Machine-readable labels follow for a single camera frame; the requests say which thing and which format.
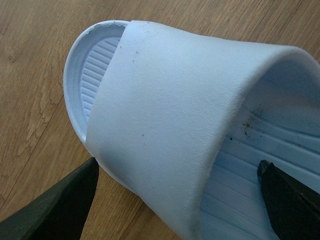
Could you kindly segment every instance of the wooden floor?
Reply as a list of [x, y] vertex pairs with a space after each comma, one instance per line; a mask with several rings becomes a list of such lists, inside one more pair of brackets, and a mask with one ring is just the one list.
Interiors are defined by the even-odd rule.
[[[67, 115], [63, 71], [77, 36], [112, 19], [294, 45], [320, 61], [318, 0], [0, 0], [0, 221], [90, 157]], [[179, 238], [100, 170], [82, 239]]]

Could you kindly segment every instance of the white slide sandal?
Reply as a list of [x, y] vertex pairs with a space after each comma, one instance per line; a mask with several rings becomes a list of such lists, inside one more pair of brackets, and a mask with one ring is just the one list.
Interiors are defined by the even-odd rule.
[[278, 239], [261, 160], [320, 193], [320, 66], [300, 48], [105, 21], [63, 87], [90, 154], [184, 240]]

